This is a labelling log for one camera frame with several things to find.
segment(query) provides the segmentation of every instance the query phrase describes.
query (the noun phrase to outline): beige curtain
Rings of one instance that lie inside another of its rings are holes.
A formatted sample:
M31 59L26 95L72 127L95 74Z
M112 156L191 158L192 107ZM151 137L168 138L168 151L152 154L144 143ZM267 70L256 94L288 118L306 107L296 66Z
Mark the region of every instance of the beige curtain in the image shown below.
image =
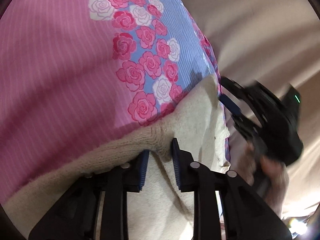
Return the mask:
M314 211L320 201L320 21L313 8L307 0L182 1L212 44L222 75L241 85L258 80L277 96L288 83L301 93L305 149L288 167L283 215ZM232 134L231 164L244 143Z

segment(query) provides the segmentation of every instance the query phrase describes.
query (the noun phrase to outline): floral pattern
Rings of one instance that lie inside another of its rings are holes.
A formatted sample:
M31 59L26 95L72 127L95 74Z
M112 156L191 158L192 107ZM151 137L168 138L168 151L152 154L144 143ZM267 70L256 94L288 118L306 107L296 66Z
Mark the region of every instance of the floral pattern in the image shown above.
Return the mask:
M131 118L145 126L172 113L187 92L179 85L180 44L160 20L164 4L160 0L89 0L88 6L91 19L110 21L120 31L113 38L113 59L122 61L116 71L118 80L134 92L128 106ZM195 33L204 55L209 56L208 40L198 28ZM137 42L145 51L133 61L132 53L141 51ZM144 91L146 80L152 81L152 93Z

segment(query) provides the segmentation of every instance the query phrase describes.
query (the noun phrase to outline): tan fabric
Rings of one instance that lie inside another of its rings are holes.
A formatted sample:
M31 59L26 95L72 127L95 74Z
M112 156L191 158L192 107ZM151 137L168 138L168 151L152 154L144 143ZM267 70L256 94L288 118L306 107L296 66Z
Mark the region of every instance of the tan fabric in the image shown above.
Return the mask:
M128 195L130 239L190 240L193 194L177 190L170 143L177 137L180 147L190 151L196 161L224 173L229 168L224 156L228 136L211 75L196 85L172 114L30 182L8 200L4 210L27 238L40 218L82 174L110 169L150 149L156 154L150 156L143 191Z
M320 21L313 8L307 0L182 1L212 44L222 75L242 85L258 80L277 96L288 83L300 91L305 150L288 167L283 211L285 216L314 211L320 201ZM244 141L235 133L230 145L232 164Z

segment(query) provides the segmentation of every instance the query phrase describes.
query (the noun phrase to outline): green indicator light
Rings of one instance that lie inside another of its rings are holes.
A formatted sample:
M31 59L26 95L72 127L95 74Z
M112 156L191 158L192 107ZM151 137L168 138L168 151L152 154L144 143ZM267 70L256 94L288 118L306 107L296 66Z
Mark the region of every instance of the green indicator light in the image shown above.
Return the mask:
M298 100L298 102L300 102L299 98L295 95L296 99Z

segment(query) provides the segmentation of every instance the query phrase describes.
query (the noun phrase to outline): pink fabric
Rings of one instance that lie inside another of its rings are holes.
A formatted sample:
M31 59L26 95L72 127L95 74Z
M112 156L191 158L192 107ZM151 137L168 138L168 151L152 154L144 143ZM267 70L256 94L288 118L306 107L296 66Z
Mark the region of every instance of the pink fabric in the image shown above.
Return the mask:
M13 3L19 6L11 9ZM35 17L28 17L31 11ZM135 92L112 82L122 66L110 60L112 23L90 19L88 0L13 0L0 29L4 203L26 178L118 139L139 123L127 113Z

